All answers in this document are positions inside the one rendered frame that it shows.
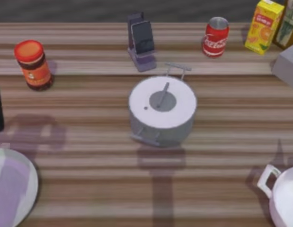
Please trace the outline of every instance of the soda can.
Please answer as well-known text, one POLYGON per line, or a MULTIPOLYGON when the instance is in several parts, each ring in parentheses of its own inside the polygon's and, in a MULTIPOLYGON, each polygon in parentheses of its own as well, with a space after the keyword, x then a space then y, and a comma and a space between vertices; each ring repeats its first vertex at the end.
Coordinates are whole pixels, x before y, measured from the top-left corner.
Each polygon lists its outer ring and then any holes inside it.
POLYGON ((204 54, 211 58, 221 56, 225 51, 228 32, 228 21, 225 18, 211 18, 206 26, 202 43, 204 54))

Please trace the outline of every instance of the wooden tabletop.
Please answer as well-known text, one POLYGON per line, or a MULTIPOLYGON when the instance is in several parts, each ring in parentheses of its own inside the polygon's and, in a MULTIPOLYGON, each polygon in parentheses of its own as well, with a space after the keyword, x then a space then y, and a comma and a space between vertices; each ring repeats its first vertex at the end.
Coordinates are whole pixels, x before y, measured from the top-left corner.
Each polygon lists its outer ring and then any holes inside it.
POLYGON ((230 24, 225 54, 207 58, 205 25, 154 23, 158 68, 138 73, 126 24, 0 24, 0 146, 27 155, 40 176, 21 227, 272 226, 256 183, 268 163, 293 166, 293 89, 271 75, 281 50, 247 50, 249 25, 230 24), (56 75, 48 91, 25 84, 13 57, 24 39, 44 44, 56 75), (176 151, 129 138, 128 95, 167 61, 192 67, 185 81, 198 97, 176 151))

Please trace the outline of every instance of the jar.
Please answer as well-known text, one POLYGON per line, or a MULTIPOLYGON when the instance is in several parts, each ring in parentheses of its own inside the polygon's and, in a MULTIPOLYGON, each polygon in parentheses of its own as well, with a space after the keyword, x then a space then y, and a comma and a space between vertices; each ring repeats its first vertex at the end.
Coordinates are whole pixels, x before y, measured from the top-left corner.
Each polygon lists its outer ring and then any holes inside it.
POLYGON ((22 69, 29 88, 35 91, 49 89, 54 81, 46 62, 43 46, 36 40, 25 40, 16 45, 14 55, 22 69))

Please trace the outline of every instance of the white plate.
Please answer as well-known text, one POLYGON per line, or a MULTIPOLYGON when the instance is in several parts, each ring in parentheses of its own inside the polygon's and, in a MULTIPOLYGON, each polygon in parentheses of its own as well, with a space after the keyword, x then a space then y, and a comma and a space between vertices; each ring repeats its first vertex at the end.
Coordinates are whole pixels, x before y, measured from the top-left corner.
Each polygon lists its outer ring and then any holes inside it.
POLYGON ((24 155, 0 148, 0 227, 16 227, 31 211, 38 175, 24 155))

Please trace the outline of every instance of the jar label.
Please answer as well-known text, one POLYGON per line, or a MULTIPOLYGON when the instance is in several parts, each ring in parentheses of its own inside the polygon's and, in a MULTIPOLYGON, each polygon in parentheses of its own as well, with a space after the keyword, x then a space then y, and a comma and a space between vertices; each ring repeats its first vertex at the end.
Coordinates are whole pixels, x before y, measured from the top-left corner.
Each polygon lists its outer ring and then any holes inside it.
POLYGON ((46 61, 35 70, 22 69, 22 72, 27 83, 35 87, 46 84, 52 76, 46 61))

